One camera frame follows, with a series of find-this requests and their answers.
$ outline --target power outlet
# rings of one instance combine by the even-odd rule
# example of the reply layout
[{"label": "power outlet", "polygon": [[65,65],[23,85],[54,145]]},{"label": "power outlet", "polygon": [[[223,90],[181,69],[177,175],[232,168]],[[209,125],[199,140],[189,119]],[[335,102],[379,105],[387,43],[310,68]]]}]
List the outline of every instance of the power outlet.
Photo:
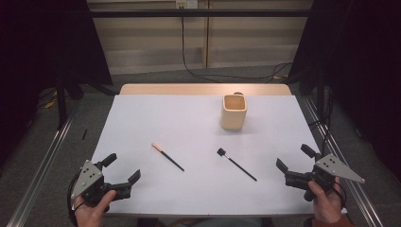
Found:
[{"label": "power outlet", "polygon": [[176,9],[186,9],[186,0],[176,0]]},{"label": "power outlet", "polygon": [[187,9],[197,9],[198,8],[198,0],[186,0],[186,8]]}]

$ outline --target robotic arm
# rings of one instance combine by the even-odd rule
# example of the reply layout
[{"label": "robotic arm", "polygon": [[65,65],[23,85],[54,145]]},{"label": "robotic arm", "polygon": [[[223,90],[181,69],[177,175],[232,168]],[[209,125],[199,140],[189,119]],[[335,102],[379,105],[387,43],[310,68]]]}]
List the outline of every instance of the robotic arm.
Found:
[{"label": "robotic arm", "polygon": [[75,211],[72,210],[73,201],[82,195],[85,202],[97,205],[100,203],[103,196],[110,190],[115,190],[113,201],[119,201],[128,199],[131,197],[132,186],[141,178],[141,170],[138,169],[132,176],[128,178],[126,183],[110,184],[104,182],[104,176],[102,173],[103,167],[109,166],[114,160],[117,159],[115,153],[109,155],[103,161],[96,164],[86,160],[80,172],[74,176],[67,195],[67,205],[71,221],[77,226],[77,220],[75,217]]},{"label": "robotic arm", "polygon": [[305,190],[304,199],[306,201],[313,201],[316,197],[307,185],[309,181],[315,181],[324,191],[333,188],[334,183],[336,183],[336,177],[365,183],[365,180],[333,154],[322,157],[320,153],[315,152],[305,144],[301,146],[301,150],[310,158],[315,158],[315,165],[311,172],[288,171],[288,167],[280,159],[277,159],[276,166],[284,173],[287,186]]}]

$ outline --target person's arm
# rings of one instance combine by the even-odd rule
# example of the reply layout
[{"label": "person's arm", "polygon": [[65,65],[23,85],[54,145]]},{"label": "person's arm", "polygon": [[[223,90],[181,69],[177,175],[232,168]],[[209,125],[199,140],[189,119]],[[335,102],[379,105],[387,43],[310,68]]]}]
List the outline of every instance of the person's arm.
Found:
[{"label": "person's arm", "polygon": [[103,227],[104,210],[112,202],[115,194],[114,190],[109,191],[95,207],[86,204],[83,197],[77,197],[74,207],[76,207],[75,213],[78,227]]},{"label": "person's arm", "polygon": [[[340,192],[340,178],[336,178],[334,188]],[[313,227],[348,227],[353,226],[346,216],[341,213],[341,199],[332,190],[325,193],[315,182],[308,183],[309,188],[316,195],[313,200],[315,218],[312,220]]]}]

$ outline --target sleeve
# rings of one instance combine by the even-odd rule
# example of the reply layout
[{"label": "sleeve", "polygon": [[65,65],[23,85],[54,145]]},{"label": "sleeve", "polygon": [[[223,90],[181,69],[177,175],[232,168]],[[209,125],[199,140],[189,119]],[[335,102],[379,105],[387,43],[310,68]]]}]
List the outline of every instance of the sleeve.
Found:
[{"label": "sleeve", "polygon": [[343,216],[339,221],[336,223],[324,223],[322,221],[313,219],[312,220],[312,227],[353,227],[354,225],[351,224],[349,219],[346,216]]}]

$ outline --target wooden table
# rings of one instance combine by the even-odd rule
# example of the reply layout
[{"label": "wooden table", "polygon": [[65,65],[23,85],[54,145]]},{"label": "wooden table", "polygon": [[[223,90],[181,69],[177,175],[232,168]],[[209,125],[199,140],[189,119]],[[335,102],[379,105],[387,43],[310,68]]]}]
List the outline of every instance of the wooden table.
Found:
[{"label": "wooden table", "polygon": [[131,83],[121,88],[120,95],[229,95],[290,96],[285,84],[261,83]]}]

